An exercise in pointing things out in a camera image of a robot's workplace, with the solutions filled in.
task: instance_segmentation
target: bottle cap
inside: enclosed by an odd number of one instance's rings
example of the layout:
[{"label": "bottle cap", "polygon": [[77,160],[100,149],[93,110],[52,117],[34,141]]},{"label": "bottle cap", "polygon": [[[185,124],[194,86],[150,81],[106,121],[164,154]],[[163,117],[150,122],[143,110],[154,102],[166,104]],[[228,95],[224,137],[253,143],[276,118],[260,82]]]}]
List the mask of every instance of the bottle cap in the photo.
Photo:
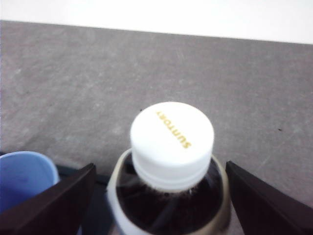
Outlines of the bottle cap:
[{"label": "bottle cap", "polygon": [[197,108],[179,102],[152,105],[131,127],[135,170],[152,188],[187,190],[206,174],[213,140],[212,124]]}]

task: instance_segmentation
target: blue cup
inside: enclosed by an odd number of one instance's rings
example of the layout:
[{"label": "blue cup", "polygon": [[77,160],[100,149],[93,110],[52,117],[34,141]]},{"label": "blue cup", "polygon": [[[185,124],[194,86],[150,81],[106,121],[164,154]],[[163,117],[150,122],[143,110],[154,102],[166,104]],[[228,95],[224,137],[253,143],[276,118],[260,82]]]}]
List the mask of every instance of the blue cup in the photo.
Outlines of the blue cup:
[{"label": "blue cup", "polygon": [[0,156],[0,213],[58,181],[56,166],[43,154],[21,151]]}]

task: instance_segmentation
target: gray countertop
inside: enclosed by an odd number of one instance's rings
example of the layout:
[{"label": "gray countertop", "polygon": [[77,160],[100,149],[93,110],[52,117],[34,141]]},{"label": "gray countertop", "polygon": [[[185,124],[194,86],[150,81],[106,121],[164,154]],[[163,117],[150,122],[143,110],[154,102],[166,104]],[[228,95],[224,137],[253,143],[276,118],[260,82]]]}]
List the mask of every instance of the gray countertop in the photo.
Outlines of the gray countertop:
[{"label": "gray countertop", "polygon": [[3,152],[110,174],[134,117],[162,101],[211,119],[223,165],[313,207],[313,45],[1,22]]}]

